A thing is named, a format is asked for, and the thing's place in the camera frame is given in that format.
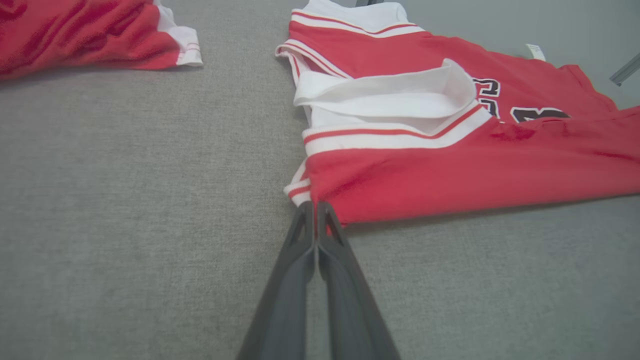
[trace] clothing tag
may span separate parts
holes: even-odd
[[[546,61],[545,55],[542,53],[542,49],[538,45],[525,44],[529,50],[531,50],[531,54],[533,54],[534,59]]]

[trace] gray carpet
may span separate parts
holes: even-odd
[[[205,67],[0,84],[0,359],[232,359],[289,226],[303,2],[165,1]],[[404,359],[638,359],[640,197],[348,229]],[[308,359],[328,359],[308,287]]]

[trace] red basketball jersey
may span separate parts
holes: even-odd
[[[194,29],[160,0],[1,0],[0,80],[53,67],[202,66]]]
[[[276,53],[310,120],[296,203],[350,223],[640,191],[640,107],[575,65],[432,35],[396,3],[311,0],[289,30]]]

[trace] black number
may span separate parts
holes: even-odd
[[[489,113],[497,118],[498,116],[498,102],[493,99],[480,99],[478,100],[481,104],[485,104],[485,108],[489,111]]]
[[[555,108],[512,108],[511,116],[517,122],[525,122],[540,119],[543,117],[561,117],[561,118],[569,118],[571,116],[562,112],[561,110]]]
[[[481,85],[480,94],[486,96],[499,96],[500,83],[494,79],[474,79],[474,82]]]

